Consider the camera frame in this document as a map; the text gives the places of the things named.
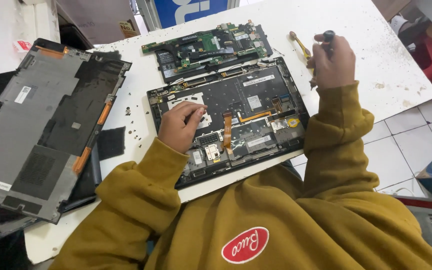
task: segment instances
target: person's right hand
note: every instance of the person's right hand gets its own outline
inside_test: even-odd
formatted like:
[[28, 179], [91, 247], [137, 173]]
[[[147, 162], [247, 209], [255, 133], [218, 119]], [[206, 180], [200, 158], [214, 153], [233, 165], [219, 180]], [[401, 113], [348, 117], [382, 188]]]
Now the person's right hand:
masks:
[[[324, 36], [317, 34], [316, 41], [322, 42]], [[320, 44], [312, 46], [313, 57], [308, 60], [308, 68], [316, 68], [316, 83], [320, 89], [328, 89], [351, 85], [354, 81], [354, 68], [356, 56], [348, 41], [339, 35], [335, 35], [331, 42], [333, 49], [331, 58]]]
[[158, 139], [177, 152], [186, 153], [207, 107], [189, 101], [177, 104], [163, 114]]

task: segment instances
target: white table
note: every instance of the white table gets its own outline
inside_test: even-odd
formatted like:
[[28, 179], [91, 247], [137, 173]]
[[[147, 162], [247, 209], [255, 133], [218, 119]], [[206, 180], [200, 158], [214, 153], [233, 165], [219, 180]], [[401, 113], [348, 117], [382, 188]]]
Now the white table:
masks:
[[[306, 60], [300, 47], [289, 37], [290, 31], [294, 31], [309, 48], [314, 42], [313, 36], [325, 30], [334, 30], [347, 38], [357, 56], [360, 102], [375, 115], [376, 122], [432, 99], [431, 83], [371, 0], [267, 0], [98, 48], [103, 52], [118, 50], [124, 61], [133, 63], [131, 70], [126, 72], [126, 80], [117, 93], [104, 128], [126, 126], [127, 130], [136, 130], [126, 134], [124, 155], [101, 162], [103, 177], [120, 163], [139, 162], [156, 136], [152, 116], [146, 114], [149, 111], [146, 92], [165, 84], [157, 70], [156, 56], [143, 55], [141, 46], [209, 30], [221, 23], [245, 24], [248, 19], [261, 24], [270, 45], [284, 54], [311, 115], [318, 111], [319, 96], [310, 90], [311, 74], [305, 68]], [[273, 57], [280, 56], [278, 52], [275, 51]], [[125, 116], [126, 107], [131, 109], [130, 116]], [[301, 154], [302, 150], [203, 182], [181, 190], [179, 196], [182, 202], [193, 200]], [[58, 225], [41, 223], [26, 229], [29, 259], [38, 263], [57, 255], [64, 241], [95, 206], [96, 203], [66, 214]]]

